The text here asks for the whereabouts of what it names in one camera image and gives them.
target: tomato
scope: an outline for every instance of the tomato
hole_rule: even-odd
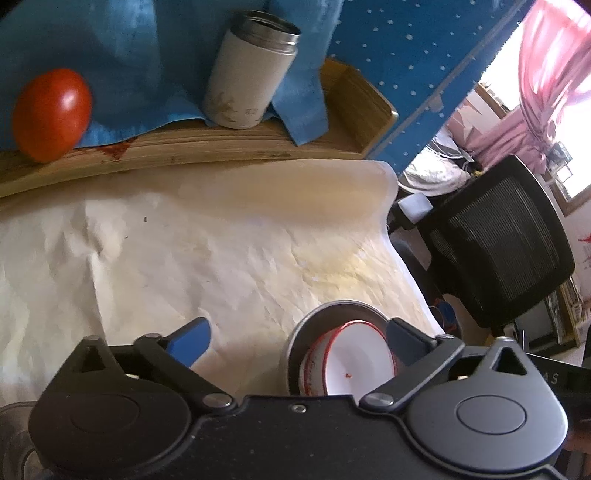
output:
[[[39,163],[68,153],[90,123],[92,95],[78,73],[57,69],[35,78],[12,112],[12,133],[21,151]]]

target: curved wooden tray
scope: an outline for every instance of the curved wooden tray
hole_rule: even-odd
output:
[[[329,60],[321,70],[329,131],[301,147],[271,119],[249,130],[175,122],[114,145],[78,148],[45,165],[19,152],[0,152],[0,197],[104,173],[182,163],[290,158],[364,158],[398,115],[352,67]]]

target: black mesh chair back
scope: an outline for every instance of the black mesh chair back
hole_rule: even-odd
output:
[[[574,271],[550,199],[515,156],[435,208],[418,229],[433,255],[437,284],[481,327],[513,321]]]

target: screw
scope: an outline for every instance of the screw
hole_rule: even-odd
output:
[[[381,411],[394,405],[394,399],[387,393],[368,393],[362,400],[371,410]]]
[[[232,400],[227,393],[210,393],[203,397],[203,404],[209,408],[226,408],[232,405]]]
[[[293,413],[306,413],[306,410],[308,410],[305,405],[299,403],[292,405],[290,408]]]

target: white paper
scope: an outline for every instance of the white paper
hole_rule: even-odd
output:
[[[193,369],[279,394],[287,336],[318,305],[367,302],[440,329],[385,231],[391,168],[349,160],[193,164],[0,201],[0,404],[33,400],[84,335],[112,345],[205,316]]]

